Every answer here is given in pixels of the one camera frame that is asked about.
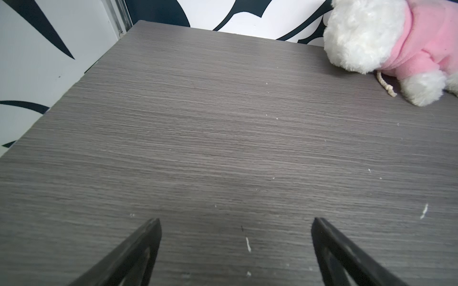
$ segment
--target black and white wall pattern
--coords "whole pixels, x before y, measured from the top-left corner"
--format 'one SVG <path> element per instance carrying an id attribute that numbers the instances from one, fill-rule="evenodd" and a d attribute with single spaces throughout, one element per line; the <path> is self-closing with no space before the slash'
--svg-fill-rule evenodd
<path id="1" fill-rule="evenodd" d="M 323 45 L 331 0 L 125 0 L 145 20 L 294 43 Z"/>
<path id="2" fill-rule="evenodd" d="M 119 38 L 101 0 L 0 0 L 0 156 Z"/>

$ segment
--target plush toy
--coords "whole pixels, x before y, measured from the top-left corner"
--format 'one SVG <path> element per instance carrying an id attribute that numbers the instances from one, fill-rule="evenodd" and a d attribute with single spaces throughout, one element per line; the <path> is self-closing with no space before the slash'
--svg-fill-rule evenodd
<path id="1" fill-rule="evenodd" d="M 458 95 L 458 4 L 447 0 L 333 0 L 324 31 L 332 64 L 395 76 L 417 106 Z"/>

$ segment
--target white speck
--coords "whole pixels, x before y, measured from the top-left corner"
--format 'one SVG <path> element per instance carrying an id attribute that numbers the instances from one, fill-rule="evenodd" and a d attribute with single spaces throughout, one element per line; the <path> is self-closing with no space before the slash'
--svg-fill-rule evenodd
<path id="1" fill-rule="evenodd" d="M 421 220 L 425 217 L 427 211 L 428 211 L 428 203 L 426 203 L 423 213 L 420 216 Z"/>
<path id="2" fill-rule="evenodd" d="M 248 248 L 248 252 L 251 253 L 251 247 L 250 247 L 250 241 L 248 240 L 248 237 L 246 238 L 246 247 Z"/>

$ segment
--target gray wooden table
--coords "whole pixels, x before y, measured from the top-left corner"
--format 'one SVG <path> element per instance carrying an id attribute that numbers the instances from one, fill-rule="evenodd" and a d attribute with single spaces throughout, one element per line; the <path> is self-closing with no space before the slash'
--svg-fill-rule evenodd
<path id="1" fill-rule="evenodd" d="M 319 47 L 138 22 L 0 159 L 0 281 L 65 285 L 159 217 L 152 285 L 322 285 L 323 216 L 409 284 L 456 285 L 457 110 Z"/>

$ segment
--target pink shirt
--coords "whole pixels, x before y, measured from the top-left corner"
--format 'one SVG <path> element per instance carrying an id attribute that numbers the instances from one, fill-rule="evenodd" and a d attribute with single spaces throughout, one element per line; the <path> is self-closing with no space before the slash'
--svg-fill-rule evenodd
<path id="1" fill-rule="evenodd" d="M 399 80 L 440 69 L 458 72 L 458 4 L 407 0 L 404 32 L 379 69 Z"/>

